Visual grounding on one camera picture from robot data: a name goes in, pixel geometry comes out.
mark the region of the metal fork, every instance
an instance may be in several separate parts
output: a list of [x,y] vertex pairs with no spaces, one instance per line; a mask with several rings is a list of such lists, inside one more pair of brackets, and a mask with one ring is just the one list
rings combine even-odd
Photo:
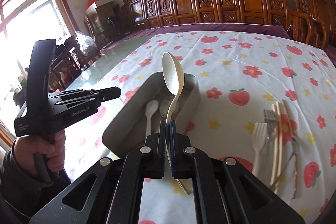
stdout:
[[254,162],[253,162],[253,170],[252,174],[256,177],[260,172],[260,150],[263,148],[266,140],[266,129],[267,124],[264,122],[256,122],[253,134],[252,134],[252,146],[255,150]]
[[269,158],[269,142],[270,138],[272,136],[272,131],[274,130],[277,119],[274,115],[274,112],[270,109],[264,109],[264,122],[267,123],[267,136],[266,136],[266,154],[262,161],[262,169],[261,169],[261,175],[262,176],[265,173],[265,165],[267,162],[267,159]]

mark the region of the dark jacket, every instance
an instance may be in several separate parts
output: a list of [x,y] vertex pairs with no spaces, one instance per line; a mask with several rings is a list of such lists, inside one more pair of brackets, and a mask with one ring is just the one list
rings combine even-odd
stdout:
[[9,150],[5,154],[3,164],[0,166],[1,223],[2,221],[5,224],[28,223],[35,213],[71,182],[64,169],[60,171],[59,178],[51,184],[36,180],[21,169],[13,151]]

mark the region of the metal container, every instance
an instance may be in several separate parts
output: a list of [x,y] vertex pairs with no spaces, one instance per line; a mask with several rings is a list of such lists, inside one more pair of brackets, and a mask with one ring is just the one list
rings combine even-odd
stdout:
[[[147,103],[151,100],[161,103],[169,96],[172,94],[166,86],[163,73],[152,74],[105,129],[103,144],[120,158],[144,145]],[[174,120],[177,132],[183,134],[200,102],[200,90],[194,75],[184,74],[184,87],[178,102],[179,109]],[[158,110],[152,117],[152,134],[158,131],[162,119],[166,117],[162,117]]]

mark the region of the metal screw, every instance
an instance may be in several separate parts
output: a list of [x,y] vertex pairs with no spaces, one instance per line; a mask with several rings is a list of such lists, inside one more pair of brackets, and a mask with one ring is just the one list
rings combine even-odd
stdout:
[[188,154],[194,154],[196,152],[196,149],[193,148],[192,146],[189,146],[185,149],[185,152]]
[[140,152],[141,153],[144,153],[144,154],[147,154],[151,151],[151,148],[148,147],[148,146],[143,146],[142,148],[140,148]]
[[102,165],[102,166],[106,166],[106,165],[109,165],[111,163],[111,160],[109,158],[102,158],[100,161],[99,161],[99,164]]
[[231,165],[231,166],[233,166],[233,165],[236,164],[236,160],[235,160],[234,158],[227,158],[227,159],[225,160],[225,163],[226,163],[227,165]]

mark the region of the wooden chopstick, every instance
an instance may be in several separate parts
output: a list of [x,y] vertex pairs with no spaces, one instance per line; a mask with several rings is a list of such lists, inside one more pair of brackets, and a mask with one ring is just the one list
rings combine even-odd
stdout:
[[270,185],[273,185],[276,177],[276,170],[277,170],[277,163],[278,163],[278,117],[277,117],[277,112],[275,109],[275,105],[272,104],[272,111],[274,112],[275,118],[276,118],[276,126],[274,128],[274,134],[275,134],[275,139],[274,139],[274,155],[273,155],[273,166],[272,166],[272,175],[271,175],[271,181]]
[[[283,108],[285,109],[285,114],[287,115],[287,120],[288,120],[288,127],[289,127],[289,132],[291,135],[291,138],[293,137],[293,128],[291,124],[291,117],[289,116],[288,108],[287,108],[287,102],[282,99],[283,103]],[[294,155],[294,186],[293,186],[293,195],[292,199],[296,198],[296,185],[297,185],[297,155]]]
[[[277,177],[280,176],[281,171],[282,171],[282,122],[281,122],[281,109],[280,109],[280,104],[278,101],[276,101],[276,107],[277,107],[277,113],[278,113],[278,126],[279,126],[279,162],[278,162],[278,172],[277,172]],[[275,191],[274,193],[278,193],[278,185],[279,181],[275,184]]]

